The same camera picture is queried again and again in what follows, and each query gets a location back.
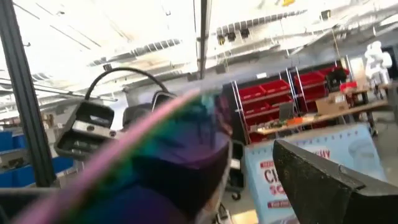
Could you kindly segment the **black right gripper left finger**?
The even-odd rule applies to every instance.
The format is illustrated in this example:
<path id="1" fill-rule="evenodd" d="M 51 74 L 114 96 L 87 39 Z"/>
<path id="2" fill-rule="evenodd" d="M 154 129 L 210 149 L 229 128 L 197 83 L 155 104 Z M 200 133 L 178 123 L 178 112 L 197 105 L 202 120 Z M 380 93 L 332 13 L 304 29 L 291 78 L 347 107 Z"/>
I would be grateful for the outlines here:
<path id="1" fill-rule="evenodd" d="M 55 187 L 0 188 L 0 224 L 9 224 L 28 204 L 58 190 Z"/>

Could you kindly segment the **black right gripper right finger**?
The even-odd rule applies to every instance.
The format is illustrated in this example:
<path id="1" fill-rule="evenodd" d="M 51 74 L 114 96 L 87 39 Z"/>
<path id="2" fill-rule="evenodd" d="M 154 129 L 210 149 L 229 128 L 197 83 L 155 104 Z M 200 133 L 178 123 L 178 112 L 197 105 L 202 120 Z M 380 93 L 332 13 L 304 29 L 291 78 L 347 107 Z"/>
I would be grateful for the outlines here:
<path id="1" fill-rule="evenodd" d="M 272 156 L 300 224 L 398 224 L 398 187 L 283 140 Z"/>

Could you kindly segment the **light blue cereal box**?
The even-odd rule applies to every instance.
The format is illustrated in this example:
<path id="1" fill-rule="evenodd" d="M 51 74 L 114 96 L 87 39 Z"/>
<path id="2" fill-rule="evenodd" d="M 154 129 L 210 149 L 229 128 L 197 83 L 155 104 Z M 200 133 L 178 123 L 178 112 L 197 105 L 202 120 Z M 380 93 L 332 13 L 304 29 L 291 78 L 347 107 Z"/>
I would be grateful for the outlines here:
<path id="1" fill-rule="evenodd" d="M 357 172 L 387 180 L 368 126 L 363 123 L 304 131 L 283 140 Z M 247 183 L 259 224 L 294 224 L 297 218 L 274 167 L 273 145 L 273 140 L 268 140 L 245 147 Z"/>

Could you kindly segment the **iridescent purple spoon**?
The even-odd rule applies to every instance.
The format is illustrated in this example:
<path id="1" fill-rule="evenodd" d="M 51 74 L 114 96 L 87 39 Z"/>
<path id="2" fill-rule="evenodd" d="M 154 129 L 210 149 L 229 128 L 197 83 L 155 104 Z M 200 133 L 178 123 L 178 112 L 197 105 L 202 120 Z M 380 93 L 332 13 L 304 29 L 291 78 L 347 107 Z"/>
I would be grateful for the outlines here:
<path id="1" fill-rule="evenodd" d="M 191 91 L 107 142 L 69 185 L 10 224 L 213 224 L 232 127 L 220 91 Z"/>

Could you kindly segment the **blue storage bins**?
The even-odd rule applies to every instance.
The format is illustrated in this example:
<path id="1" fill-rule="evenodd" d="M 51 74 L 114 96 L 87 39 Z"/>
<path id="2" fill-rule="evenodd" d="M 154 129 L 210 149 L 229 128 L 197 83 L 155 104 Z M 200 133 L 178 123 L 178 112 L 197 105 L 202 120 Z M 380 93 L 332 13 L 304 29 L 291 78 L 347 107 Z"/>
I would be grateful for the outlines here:
<path id="1" fill-rule="evenodd" d="M 60 157 L 53 149 L 56 134 L 46 130 L 52 153 L 52 164 L 57 175 L 64 174 L 73 165 L 73 159 Z M 0 131 L 0 187 L 25 187 L 35 183 L 34 170 L 23 134 L 12 135 L 10 131 Z"/>

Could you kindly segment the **long wooden workbench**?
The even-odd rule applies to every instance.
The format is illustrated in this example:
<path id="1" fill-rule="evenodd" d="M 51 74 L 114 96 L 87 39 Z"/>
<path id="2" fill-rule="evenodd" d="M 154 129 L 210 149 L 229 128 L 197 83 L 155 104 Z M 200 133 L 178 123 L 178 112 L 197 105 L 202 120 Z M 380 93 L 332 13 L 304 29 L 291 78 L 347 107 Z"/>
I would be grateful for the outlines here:
<path id="1" fill-rule="evenodd" d="M 354 108 L 350 108 L 345 111 L 340 111 L 337 113 L 332 113 L 332 114 L 324 114 L 320 116 L 304 116 L 302 118 L 294 118 L 292 121 L 290 120 L 287 124 L 282 125 L 279 128 L 257 128 L 254 130 L 255 133 L 262 134 L 262 135 L 268 135 L 272 133 L 277 133 L 280 131 L 285 131 L 288 129 L 295 129 L 300 126 L 307 126 L 307 125 L 312 125 L 313 123 L 319 123 L 331 119 L 338 118 L 340 116 L 348 115 L 348 114 L 355 114 L 355 113 L 364 113 L 364 112 L 370 112 L 373 110 L 377 110 L 379 108 L 389 106 L 387 100 L 377 100 L 370 102 L 366 105 L 361 105 L 357 106 Z"/>

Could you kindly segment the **brown cardboard box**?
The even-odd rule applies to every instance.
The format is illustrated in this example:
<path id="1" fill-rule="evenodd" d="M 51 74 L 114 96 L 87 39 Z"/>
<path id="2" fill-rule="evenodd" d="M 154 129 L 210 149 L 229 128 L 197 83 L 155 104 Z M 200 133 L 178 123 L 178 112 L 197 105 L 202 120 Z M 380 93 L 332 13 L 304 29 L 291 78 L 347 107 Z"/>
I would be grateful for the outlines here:
<path id="1" fill-rule="evenodd" d="M 339 113 L 349 109 L 346 95 L 340 92 L 330 93 L 327 97 L 317 100 L 316 106 L 320 115 Z"/>

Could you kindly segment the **black rolling cart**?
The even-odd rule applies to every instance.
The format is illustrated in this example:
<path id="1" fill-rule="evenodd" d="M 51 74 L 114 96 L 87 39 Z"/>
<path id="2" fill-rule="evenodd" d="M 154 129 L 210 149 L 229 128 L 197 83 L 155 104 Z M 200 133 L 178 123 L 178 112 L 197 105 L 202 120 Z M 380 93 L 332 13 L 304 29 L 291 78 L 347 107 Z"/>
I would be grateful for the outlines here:
<path id="1" fill-rule="evenodd" d="M 241 199 L 241 192 L 245 188 L 243 171 L 244 144 L 237 140 L 232 140 L 232 143 L 232 158 L 226 191 L 231 193 L 231 198 L 234 201 L 238 201 Z"/>

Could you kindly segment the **red bin storage rack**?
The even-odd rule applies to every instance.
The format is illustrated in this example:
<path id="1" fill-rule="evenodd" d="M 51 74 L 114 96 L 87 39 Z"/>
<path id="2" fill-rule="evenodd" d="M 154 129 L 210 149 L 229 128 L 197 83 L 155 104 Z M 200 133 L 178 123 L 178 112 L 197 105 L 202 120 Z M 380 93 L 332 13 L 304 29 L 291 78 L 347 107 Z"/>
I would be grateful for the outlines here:
<path id="1" fill-rule="evenodd" d="M 326 97 L 326 76 L 334 70 L 342 70 L 349 75 L 349 70 L 342 67 L 326 67 L 310 72 L 293 71 L 294 87 L 297 91 L 298 107 L 302 112 L 317 111 L 316 101 Z"/>
<path id="2" fill-rule="evenodd" d="M 240 88 L 236 82 L 233 82 L 233 90 L 244 137 L 248 144 L 266 138 L 265 135 L 259 134 L 257 129 L 268 121 L 277 119 L 280 105 L 293 103 L 295 96 L 291 84 L 283 79 L 246 88 Z"/>

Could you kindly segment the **white humanoid robot figure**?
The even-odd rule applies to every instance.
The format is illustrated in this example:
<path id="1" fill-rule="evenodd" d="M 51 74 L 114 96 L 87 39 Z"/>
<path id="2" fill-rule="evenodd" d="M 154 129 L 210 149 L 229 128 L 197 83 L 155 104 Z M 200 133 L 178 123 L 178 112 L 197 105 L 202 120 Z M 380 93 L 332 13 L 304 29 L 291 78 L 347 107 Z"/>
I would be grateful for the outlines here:
<path id="1" fill-rule="evenodd" d="M 382 51 L 382 43 L 378 40 L 370 43 L 364 56 L 365 75 L 369 84 L 371 86 L 390 84 L 388 69 L 392 67 L 392 58 L 388 52 Z"/>

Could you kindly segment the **black aluminium frame post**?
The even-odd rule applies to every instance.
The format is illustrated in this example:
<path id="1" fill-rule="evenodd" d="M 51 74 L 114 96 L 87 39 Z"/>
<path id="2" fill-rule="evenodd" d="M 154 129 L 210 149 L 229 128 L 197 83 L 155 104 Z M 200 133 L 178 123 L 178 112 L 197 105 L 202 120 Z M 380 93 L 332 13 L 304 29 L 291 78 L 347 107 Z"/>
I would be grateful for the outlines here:
<path id="1" fill-rule="evenodd" d="M 0 39 L 36 186 L 50 187 L 56 179 L 52 155 L 12 0 L 0 0 Z"/>
<path id="2" fill-rule="evenodd" d="M 198 27 L 200 31 L 197 36 L 197 46 L 198 46 L 198 55 L 197 55 L 197 64 L 198 64 L 198 75 L 199 79 L 204 79 L 205 70 L 206 70 L 206 56 L 208 50 L 208 39 L 210 35 L 210 20 L 211 20 L 211 7 L 212 0 L 198 0 L 200 13 L 199 20 L 200 24 Z"/>

